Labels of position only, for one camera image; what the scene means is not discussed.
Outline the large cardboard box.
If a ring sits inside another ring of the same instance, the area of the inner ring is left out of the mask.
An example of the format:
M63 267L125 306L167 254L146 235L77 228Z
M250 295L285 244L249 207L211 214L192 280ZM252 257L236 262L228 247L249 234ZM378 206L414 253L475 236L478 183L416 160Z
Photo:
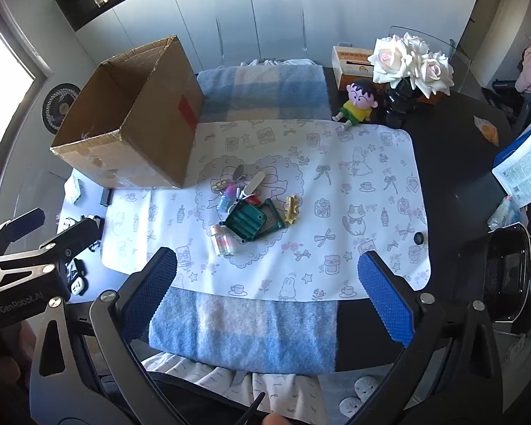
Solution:
M51 152L104 188L183 185L204 95L177 36L101 62Z

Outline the blue plaid blanket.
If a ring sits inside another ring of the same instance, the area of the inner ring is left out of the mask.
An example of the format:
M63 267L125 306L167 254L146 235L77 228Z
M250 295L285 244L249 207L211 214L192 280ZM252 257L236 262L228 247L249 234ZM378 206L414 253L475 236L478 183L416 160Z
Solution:
M247 66L205 70L202 117L217 122L265 112L277 120L310 108L327 118L337 106L333 73L319 65ZM167 291L147 333L159 350L234 370L316 375L337 367L336 302L252 300Z

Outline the glass bottle pink cap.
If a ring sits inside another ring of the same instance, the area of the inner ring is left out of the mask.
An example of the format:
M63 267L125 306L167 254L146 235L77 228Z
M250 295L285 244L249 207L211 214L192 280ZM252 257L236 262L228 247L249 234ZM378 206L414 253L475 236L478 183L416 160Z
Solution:
M234 254L229 235L218 223L210 226L210 235L216 256L229 257Z

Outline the white rose bouquet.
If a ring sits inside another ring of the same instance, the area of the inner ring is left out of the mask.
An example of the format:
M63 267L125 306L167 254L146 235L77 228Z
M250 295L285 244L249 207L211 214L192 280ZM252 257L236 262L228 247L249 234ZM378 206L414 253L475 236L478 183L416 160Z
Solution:
M372 54L372 81L388 84L393 90L407 81L410 90L418 89L423 96L449 96L454 87L454 68L450 58L441 51L432 51L425 39L405 32L376 39Z

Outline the cartoon boy figurine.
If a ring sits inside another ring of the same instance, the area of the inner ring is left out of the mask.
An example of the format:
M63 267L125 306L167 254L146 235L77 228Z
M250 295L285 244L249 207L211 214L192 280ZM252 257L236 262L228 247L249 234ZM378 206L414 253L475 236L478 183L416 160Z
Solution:
M358 79L346 87L347 101L332 120L344 129L369 122L372 111L378 107L377 89L372 81Z

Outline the clear acrylic chair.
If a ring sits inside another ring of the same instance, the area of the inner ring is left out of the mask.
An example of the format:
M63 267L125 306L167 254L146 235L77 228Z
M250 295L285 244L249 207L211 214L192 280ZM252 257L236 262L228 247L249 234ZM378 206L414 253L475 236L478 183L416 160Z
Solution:
M302 0L215 0L221 65L308 56Z

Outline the green plastic tray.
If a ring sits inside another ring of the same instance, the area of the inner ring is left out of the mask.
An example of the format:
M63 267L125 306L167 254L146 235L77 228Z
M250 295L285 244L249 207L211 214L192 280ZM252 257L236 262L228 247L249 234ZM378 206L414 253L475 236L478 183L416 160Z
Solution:
M239 200L219 225L235 234L243 244L255 242L286 227L271 199L266 199L260 204Z

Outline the black wall fan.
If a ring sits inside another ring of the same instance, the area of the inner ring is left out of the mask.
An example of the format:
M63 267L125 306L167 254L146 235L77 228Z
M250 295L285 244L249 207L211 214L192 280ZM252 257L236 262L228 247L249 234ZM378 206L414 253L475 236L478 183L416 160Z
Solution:
M42 104L42 120L51 134L57 134L80 89L73 84L60 84L47 92Z

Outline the white nail file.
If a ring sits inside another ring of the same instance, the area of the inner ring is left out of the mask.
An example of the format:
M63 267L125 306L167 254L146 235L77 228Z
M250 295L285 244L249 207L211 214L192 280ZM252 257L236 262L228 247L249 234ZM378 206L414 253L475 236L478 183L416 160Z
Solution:
M254 192L257 190L257 188L260 186L260 184L263 182L264 178L266 177L264 171L259 171L252 180L250 180L242 190L242 197L248 198L254 194Z

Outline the black vase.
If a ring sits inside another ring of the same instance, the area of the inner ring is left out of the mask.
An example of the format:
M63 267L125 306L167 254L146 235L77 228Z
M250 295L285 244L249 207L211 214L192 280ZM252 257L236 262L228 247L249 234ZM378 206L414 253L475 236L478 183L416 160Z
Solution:
M414 114L418 108L418 100L422 96L422 91L416 86L411 86L411 81L407 78L398 82L395 87L389 85L384 96L384 110L387 127L401 129L407 119Z

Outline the orange snack packet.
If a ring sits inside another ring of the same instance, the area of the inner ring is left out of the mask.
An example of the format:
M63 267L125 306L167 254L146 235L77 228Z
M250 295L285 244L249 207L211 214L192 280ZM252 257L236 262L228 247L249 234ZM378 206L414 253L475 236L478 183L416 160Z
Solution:
M498 147L499 142L499 134L497 127L495 127L492 123L490 123L488 120L485 120L483 118L474 117L474 124L480 134L492 145Z

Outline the blue spray bottle pink cap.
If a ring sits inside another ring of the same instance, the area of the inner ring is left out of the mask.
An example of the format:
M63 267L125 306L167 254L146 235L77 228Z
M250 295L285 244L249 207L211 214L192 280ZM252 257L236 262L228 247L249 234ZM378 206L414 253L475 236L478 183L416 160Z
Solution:
M226 214L234 206L238 199L238 187L236 184L228 185L222 192L217 204L217 212Z

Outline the white printed leaflet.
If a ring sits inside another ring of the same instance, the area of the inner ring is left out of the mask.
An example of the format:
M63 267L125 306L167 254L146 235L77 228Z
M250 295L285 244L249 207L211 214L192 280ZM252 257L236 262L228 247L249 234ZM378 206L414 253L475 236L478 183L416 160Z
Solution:
M518 207L531 203L531 128L497 155L492 174Z

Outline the silver metal spoon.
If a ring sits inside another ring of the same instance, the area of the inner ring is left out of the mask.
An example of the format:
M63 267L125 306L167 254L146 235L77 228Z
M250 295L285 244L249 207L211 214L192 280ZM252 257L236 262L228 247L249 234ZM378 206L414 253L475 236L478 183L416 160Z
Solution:
M235 184L243 183L245 180L245 170L244 170L244 164L240 164L237 166L233 172L232 175L232 181Z

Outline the orange white carton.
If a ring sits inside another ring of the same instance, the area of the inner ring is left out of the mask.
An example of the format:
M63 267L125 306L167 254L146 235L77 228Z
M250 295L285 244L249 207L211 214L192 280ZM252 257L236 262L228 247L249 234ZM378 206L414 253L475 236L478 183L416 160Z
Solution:
M367 58L372 54L373 49L344 46L335 46L333 48L332 66L338 89L344 90L350 83L358 79L372 81L372 65L367 61ZM388 84L375 84L374 82L373 84L378 88L383 88L384 94L386 94ZM434 101L434 96L436 95L433 95L428 100L422 94L418 103L421 101L430 103Z

